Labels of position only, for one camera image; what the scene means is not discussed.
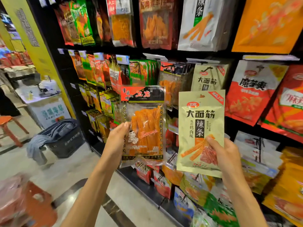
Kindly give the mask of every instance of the gray cloth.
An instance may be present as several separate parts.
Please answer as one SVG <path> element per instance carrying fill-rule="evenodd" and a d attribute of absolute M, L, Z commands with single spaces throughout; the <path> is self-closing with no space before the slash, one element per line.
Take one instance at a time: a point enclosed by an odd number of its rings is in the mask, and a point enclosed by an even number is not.
<path fill-rule="evenodd" d="M 39 165 L 46 164 L 47 159 L 40 148 L 44 146 L 46 142 L 58 140 L 60 137 L 72 130 L 74 126 L 75 125 L 71 122 L 58 122 L 58 125 L 51 130 L 49 136 L 39 134 L 34 136 L 26 147 L 27 157 L 35 160 Z"/>

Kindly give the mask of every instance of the shopping basket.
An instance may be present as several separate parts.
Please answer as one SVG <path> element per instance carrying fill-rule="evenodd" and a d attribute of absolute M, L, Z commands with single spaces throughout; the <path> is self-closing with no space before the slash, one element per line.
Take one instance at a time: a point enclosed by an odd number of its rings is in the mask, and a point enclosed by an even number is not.
<path fill-rule="evenodd" d="M 51 136 L 52 129 L 58 125 L 58 123 L 71 122 L 74 124 L 74 128 L 66 133 L 64 136 L 47 141 L 45 145 L 58 157 L 58 158 L 68 158 L 71 156 L 84 142 L 85 139 L 82 136 L 82 132 L 78 121 L 76 119 L 63 119 L 60 120 L 50 127 L 46 128 L 44 131 L 40 132 L 40 135 Z"/>

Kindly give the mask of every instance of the red stool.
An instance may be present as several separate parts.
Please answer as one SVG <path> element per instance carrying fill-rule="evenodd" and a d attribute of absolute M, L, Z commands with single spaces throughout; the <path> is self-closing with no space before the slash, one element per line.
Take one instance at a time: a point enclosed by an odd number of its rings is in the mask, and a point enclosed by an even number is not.
<path fill-rule="evenodd" d="M 7 127 L 7 123 L 11 120 L 13 120 L 26 134 L 29 134 L 29 132 L 13 117 L 0 116 L 0 127 L 3 130 L 3 137 L 1 137 L 0 139 L 4 138 L 6 136 L 9 136 L 18 147 L 22 147 L 23 144 L 16 138 L 16 136 L 14 136 L 14 134 Z"/>

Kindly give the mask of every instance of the yellow wall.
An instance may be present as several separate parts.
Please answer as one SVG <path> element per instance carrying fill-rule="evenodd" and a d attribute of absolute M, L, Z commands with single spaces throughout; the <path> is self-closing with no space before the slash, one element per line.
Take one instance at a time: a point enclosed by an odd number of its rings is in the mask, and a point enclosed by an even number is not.
<path fill-rule="evenodd" d="M 11 43 L 11 37 L 9 35 L 9 32 L 6 30 L 6 27 L 2 21 L 0 21 L 0 35 L 1 35 L 2 40 L 5 43 L 6 47 L 9 50 L 14 51 L 15 49 Z"/>
<path fill-rule="evenodd" d="M 35 65 L 37 72 L 40 73 L 41 77 L 44 75 L 50 76 L 53 80 L 55 80 L 62 91 L 62 98 L 73 118 L 75 118 L 75 114 L 73 109 L 71 108 L 70 102 L 66 96 L 66 93 L 63 89 L 62 83 L 58 77 L 58 73 L 55 69 L 55 66 L 51 60 L 51 57 L 46 49 L 42 36 L 39 32 L 39 29 L 36 25 L 34 17 L 31 13 L 31 10 L 26 2 L 26 0 L 1 0 L 2 4 L 5 7 L 7 14 L 10 16 L 13 24 L 16 27 L 17 32 L 20 34 L 23 44 L 25 45 L 29 56 L 31 57 L 33 64 Z M 23 27 L 20 23 L 19 18 L 16 15 L 16 11 L 22 8 L 24 11 L 26 18 L 34 32 L 34 35 L 40 45 L 40 47 L 34 47 L 31 45 Z"/>

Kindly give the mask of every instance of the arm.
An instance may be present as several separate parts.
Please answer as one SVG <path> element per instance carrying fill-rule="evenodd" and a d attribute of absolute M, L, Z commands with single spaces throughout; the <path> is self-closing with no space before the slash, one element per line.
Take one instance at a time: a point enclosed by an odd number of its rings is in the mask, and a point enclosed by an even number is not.
<path fill-rule="evenodd" d="M 226 138 L 224 147 L 210 137 L 206 139 L 217 153 L 223 183 L 234 206 L 240 227 L 268 227 L 259 204 L 245 180 L 238 147 Z"/>
<path fill-rule="evenodd" d="M 122 157 L 124 136 L 130 123 L 123 123 L 109 133 L 103 154 L 85 183 L 61 227 L 94 227 L 107 187 Z"/>

